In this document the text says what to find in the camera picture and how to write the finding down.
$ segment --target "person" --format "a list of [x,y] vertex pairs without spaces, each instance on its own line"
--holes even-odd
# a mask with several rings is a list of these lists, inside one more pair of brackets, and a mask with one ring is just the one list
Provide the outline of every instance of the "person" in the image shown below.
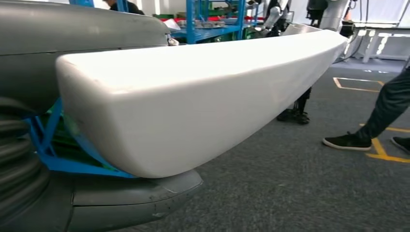
[[[324,138],[329,147],[345,150],[368,151],[373,138],[378,137],[410,106],[410,59],[403,71],[380,90],[376,105],[367,123],[356,133]],[[393,137],[392,143],[410,155],[410,138]]]
[[[110,10],[118,11],[117,0],[104,0],[104,1],[108,4],[108,6],[110,7]],[[134,3],[129,2],[127,0],[124,0],[124,3],[127,3],[128,13],[137,14],[137,15],[145,15],[144,12],[138,9],[137,5],[135,5]]]

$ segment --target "person's leg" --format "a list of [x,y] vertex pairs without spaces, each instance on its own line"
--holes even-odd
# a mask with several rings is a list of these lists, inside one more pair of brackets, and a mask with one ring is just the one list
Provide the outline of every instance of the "person's leg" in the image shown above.
[[356,135],[361,139],[376,138],[402,115],[409,106],[410,69],[405,69],[399,76],[381,88],[369,120],[356,132]]
[[371,139],[379,136],[410,106],[410,69],[386,83],[379,93],[367,123],[355,134],[324,138],[323,143],[337,149],[369,150]]

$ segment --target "gray carpet floor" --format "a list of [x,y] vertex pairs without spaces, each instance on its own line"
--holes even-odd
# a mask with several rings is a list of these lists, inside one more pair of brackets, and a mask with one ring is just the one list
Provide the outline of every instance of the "gray carpet floor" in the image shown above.
[[[377,97],[375,92],[337,88],[333,77],[387,82],[395,75],[330,68],[313,87],[309,125],[273,120],[198,167],[205,186],[183,208],[116,232],[410,231],[410,163],[321,144],[325,136],[358,129]],[[380,88],[374,83],[341,84]],[[409,114],[392,127],[410,129]],[[397,135],[406,136],[386,131],[379,139],[389,155],[405,158],[388,141]]]

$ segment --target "cable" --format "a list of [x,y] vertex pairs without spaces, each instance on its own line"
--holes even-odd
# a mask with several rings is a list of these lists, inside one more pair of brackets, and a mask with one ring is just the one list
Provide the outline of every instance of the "cable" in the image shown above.
[[351,10],[353,10],[354,8],[356,8],[356,5],[357,5],[357,3],[355,2],[355,1],[353,1],[354,2],[354,6],[353,7],[350,7],[350,9]]
[[[369,19],[369,1],[370,1],[370,0],[366,0],[366,21],[365,21],[365,28],[364,28],[364,30],[367,29],[367,22],[368,22],[368,19]],[[362,9],[363,9],[363,8],[362,8],[362,0],[360,0],[360,22],[362,22],[362,18],[363,18]],[[360,31],[358,31],[358,32],[355,34],[355,37],[354,37],[352,40],[350,40],[349,44],[351,44],[351,43],[357,38],[357,36],[359,35],[359,32],[360,32]],[[359,45],[357,46],[356,50],[355,50],[350,56],[348,56],[348,57],[346,57],[346,58],[343,58],[343,59],[341,59],[341,60],[335,61],[335,62],[333,62],[333,64],[337,64],[337,63],[343,62],[343,61],[345,61],[345,60],[347,60],[347,59],[352,58],[354,55],[356,55],[356,53],[357,53],[357,52],[359,51],[359,49],[360,49],[360,46],[362,45],[363,39],[364,39],[364,36],[360,39]]]

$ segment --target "white sole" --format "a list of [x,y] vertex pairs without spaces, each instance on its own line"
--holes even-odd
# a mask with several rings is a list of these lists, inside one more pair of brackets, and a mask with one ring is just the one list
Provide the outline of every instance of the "white sole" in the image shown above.
[[408,151],[408,150],[407,150],[406,148],[404,148],[402,145],[396,143],[396,141],[395,141],[393,138],[391,138],[390,141],[391,141],[394,145],[396,145],[398,148],[402,149],[406,154],[410,155],[410,151]]
[[371,146],[370,147],[337,146],[327,141],[326,139],[322,139],[322,143],[325,144],[326,146],[336,148],[339,150],[352,150],[352,151],[370,151],[371,150]]

